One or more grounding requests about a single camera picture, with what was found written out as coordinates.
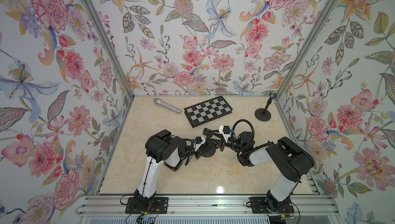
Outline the black round disc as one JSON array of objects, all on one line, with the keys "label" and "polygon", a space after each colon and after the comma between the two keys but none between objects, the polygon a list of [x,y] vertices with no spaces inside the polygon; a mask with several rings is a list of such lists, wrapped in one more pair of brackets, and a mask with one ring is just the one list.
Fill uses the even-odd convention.
[{"label": "black round disc", "polygon": [[211,144],[211,149],[208,150],[206,147],[206,143],[204,145],[202,145],[202,157],[204,158],[209,158],[212,157],[215,153],[216,153],[216,148]]}]

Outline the black round stand base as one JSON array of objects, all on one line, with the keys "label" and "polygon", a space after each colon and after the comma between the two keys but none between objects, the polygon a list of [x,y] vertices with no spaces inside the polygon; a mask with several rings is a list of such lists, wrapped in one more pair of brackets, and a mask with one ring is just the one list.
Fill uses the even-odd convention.
[{"label": "black round stand base", "polygon": [[257,109],[255,110],[255,117],[260,121],[269,121],[272,117],[270,111],[267,109]]}]

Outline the black microphone stand pole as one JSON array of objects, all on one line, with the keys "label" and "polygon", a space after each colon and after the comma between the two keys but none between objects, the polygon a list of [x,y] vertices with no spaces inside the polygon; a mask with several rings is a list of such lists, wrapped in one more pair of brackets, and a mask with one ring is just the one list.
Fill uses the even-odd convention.
[{"label": "black microphone stand pole", "polygon": [[267,112],[267,109],[268,109],[269,106],[271,105],[272,101],[273,101],[272,98],[269,98],[269,99],[268,99],[267,104],[266,104],[266,106],[265,106],[265,108],[264,108],[264,111],[263,111],[264,114]]}]

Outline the black microphone clip holder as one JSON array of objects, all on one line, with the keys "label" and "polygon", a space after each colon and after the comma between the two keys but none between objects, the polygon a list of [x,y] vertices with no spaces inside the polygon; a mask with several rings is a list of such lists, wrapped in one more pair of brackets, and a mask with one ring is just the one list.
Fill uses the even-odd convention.
[{"label": "black microphone clip holder", "polygon": [[270,97],[272,100],[276,100],[276,99],[277,99],[277,93],[276,93],[276,92],[271,92],[271,93],[269,94],[269,97]]}]

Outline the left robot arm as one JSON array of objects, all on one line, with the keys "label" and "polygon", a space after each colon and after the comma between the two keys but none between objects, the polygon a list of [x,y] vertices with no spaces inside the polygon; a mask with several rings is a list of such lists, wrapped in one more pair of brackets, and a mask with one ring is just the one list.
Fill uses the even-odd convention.
[{"label": "left robot arm", "polygon": [[183,139],[166,129],[151,136],[145,145],[146,168],[142,182],[134,192],[134,199],[142,206],[153,203],[156,185],[163,165],[174,172],[183,164],[188,165],[206,139],[202,136],[195,139]]}]

